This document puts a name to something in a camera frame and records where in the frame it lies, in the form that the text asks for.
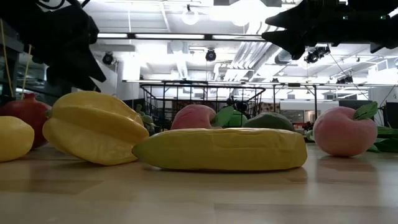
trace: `peach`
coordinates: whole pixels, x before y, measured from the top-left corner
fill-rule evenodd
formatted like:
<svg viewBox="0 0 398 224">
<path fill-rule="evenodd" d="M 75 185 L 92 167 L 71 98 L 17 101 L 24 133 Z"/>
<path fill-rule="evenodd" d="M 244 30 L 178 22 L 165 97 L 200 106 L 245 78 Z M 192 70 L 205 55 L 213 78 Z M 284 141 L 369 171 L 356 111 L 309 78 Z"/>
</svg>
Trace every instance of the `peach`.
<svg viewBox="0 0 398 224">
<path fill-rule="evenodd" d="M 366 152 L 377 138 L 371 119 L 355 121 L 355 110 L 343 106 L 324 112 L 315 121 L 313 136 L 319 148 L 332 156 L 351 157 Z"/>
<path fill-rule="evenodd" d="M 188 105 L 180 110 L 174 118 L 172 130 L 185 128 L 211 129 L 211 121 L 216 112 L 205 105 Z"/>
</svg>

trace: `ceiling spotlight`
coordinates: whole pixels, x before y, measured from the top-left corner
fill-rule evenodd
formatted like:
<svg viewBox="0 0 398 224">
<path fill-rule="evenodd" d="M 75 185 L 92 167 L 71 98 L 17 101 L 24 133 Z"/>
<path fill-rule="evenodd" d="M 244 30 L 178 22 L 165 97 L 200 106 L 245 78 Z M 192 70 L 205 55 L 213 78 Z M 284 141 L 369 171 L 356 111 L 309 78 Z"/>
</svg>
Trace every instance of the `ceiling spotlight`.
<svg viewBox="0 0 398 224">
<path fill-rule="evenodd" d="M 102 62 L 105 65 L 112 65 L 112 63 L 114 62 L 113 53 L 112 52 L 106 52 L 104 57 L 102 58 Z"/>
<path fill-rule="evenodd" d="M 216 60 L 216 58 L 217 58 L 217 54 L 214 51 L 214 49 L 208 49 L 207 53 L 206 53 L 206 61 L 212 62 L 212 61 Z"/>
<path fill-rule="evenodd" d="M 341 80 L 337 80 L 336 84 L 345 84 L 346 80 L 345 78 L 342 78 Z"/>
<path fill-rule="evenodd" d="M 354 82 L 353 77 L 351 75 L 348 75 L 347 77 L 345 77 L 344 80 L 345 80 L 346 83 L 353 83 Z"/>
<path fill-rule="evenodd" d="M 325 55 L 330 53 L 329 46 L 327 47 L 316 47 L 315 50 L 309 51 L 308 55 L 304 58 L 307 63 L 315 63 Z"/>
</svg>

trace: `wooden floor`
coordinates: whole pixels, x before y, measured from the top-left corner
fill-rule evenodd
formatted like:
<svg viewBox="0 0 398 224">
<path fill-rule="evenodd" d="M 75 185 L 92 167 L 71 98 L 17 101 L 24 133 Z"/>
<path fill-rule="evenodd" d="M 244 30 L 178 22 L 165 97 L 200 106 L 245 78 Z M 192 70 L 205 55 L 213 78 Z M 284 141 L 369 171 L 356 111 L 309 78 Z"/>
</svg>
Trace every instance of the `wooden floor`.
<svg viewBox="0 0 398 224">
<path fill-rule="evenodd" d="M 308 153 L 299 169 L 220 174 L 101 167 L 44 148 L 0 164 L 0 223 L 397 223 L 398 154 Z"/>
</svg>

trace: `pomegranate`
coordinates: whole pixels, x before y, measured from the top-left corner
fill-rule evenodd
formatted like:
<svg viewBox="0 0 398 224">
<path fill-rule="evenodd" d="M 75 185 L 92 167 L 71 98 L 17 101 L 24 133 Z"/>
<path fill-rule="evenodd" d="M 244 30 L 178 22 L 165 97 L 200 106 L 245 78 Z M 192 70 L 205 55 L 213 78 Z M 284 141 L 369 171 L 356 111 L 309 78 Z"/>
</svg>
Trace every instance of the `pomegranate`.
<svg viewBox="0 0 398 224">
<path fill-rule="evenodd" d="M 42 128 L 47 120 L 45 115 L 51 106 L 35 99 L 34 93 L 24 93 L 23 100 L 11 101 L 0 108 L 0 116 L 14 116 L 29 124 L 35 131 L 35 139 L 32 149 L 47 143 Z"/>
</svg>

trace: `green mango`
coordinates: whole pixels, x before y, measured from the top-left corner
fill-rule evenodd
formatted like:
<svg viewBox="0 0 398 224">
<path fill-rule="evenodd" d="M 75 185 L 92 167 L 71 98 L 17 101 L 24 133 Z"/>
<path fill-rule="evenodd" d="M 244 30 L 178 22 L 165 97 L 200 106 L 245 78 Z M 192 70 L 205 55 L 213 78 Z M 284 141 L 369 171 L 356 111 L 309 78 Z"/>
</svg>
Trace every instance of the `green mango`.
<svg viewBox="0 0 398 224">
<path fill-rule="evenodd" d="M 274 112 L 261 113 L 243 124 L 243 127 L 271 128 L 295 131 L 293 124 L 285 116 Z"/>
</svg>

